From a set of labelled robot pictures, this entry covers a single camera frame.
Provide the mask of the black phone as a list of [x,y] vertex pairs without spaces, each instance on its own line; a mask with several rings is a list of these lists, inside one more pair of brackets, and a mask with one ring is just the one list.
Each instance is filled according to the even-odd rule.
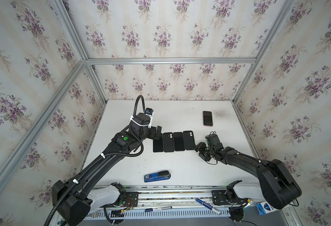
[[161,136],[158,139],[154,139],[153,140],[153,152],[154,153],[160,153],[163,152],[164,148],[163,148],[163,135],[161,134]]
[[182,132],[175,132],[174,134],[174,146],[175,151],[184,151],[184,140],[183,140],[183,133]]

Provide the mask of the black phone case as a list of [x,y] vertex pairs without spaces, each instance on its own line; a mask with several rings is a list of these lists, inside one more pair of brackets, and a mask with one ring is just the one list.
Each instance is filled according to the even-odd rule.
[[163,151],[165,153],[171,153],[175,151],[174,136],[171,132],[163,134]]
[[193,131],[183,131],[183,141],[185,150],[195,150],[195,139]]

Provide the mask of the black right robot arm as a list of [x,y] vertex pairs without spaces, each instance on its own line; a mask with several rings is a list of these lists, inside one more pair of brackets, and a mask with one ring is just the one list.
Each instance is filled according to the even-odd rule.
[[217,163],[237,167],[256,177],[264,200],[278,210],[302,195],[300,186],[283,162],[261,160],[232,147],[224,147],[216,133],[207,135],[206,142],[197,144],[195,151],[206,163],[213,158]]

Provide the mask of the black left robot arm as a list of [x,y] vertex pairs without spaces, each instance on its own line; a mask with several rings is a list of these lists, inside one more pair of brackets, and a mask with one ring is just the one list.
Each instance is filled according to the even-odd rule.
[[88,195],[99,180],[125,157],[137,157],[144,151],[145,139],[160,137],[161,127],[151,125],[153,110],[132,115],[130,123],[118,132],[108,146],[88,166],[67,181],[59,180],[51,188],[52,209],[45,221],[58,212],[70,226],[78,225],[91,210],[94,200]]

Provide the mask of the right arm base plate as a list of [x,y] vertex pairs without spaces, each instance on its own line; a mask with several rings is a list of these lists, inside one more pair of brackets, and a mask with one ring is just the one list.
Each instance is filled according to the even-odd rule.
[[214,205],[244,205],[249,202],[248,198],[240,198],[231,189],[226,190],[212,190],[212,202]]

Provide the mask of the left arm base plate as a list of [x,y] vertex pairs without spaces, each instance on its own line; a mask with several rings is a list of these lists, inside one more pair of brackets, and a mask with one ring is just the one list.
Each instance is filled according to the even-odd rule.
[[123,192],[114,203],[101,206],[101,208],[121,208],[123,210],[130,210],[137,207],[139,199],[138,192]]

